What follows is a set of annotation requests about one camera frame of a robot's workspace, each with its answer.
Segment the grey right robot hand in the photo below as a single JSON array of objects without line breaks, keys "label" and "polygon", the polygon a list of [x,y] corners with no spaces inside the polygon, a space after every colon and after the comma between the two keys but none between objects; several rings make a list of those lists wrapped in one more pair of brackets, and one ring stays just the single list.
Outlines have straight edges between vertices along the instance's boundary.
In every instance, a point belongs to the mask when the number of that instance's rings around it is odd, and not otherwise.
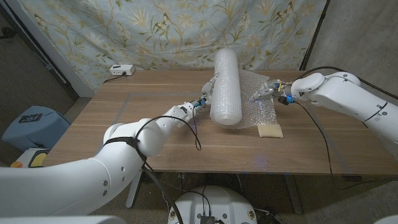
[{"label": "grey right robot hand", "polygon": [[282,82],[280,80],[269,80],[264,82],[248,99],[250,102],[258,101],[263,98],[276,97],[279,103],[289,105],[295,100],[291,93],[292,82]]}]

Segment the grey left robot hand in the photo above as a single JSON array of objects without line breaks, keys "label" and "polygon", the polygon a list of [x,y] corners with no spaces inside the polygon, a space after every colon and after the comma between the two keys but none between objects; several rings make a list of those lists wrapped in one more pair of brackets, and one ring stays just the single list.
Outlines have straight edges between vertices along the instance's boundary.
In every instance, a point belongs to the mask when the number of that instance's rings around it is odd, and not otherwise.
[{"label": "grey left robot hand", "polygon": [[212,103],[212,95],[213,95],[213,89],[214,85],[217,81],[219,73],[215,73],[214,77],[210,79],[207,83],[204,84],[204,86],[201,89],[201,97],[198,100],[195,100],[194,103],[192,103],[193,107],[199,111],[199,109],[203,109],[206,107],[210,107]]}]

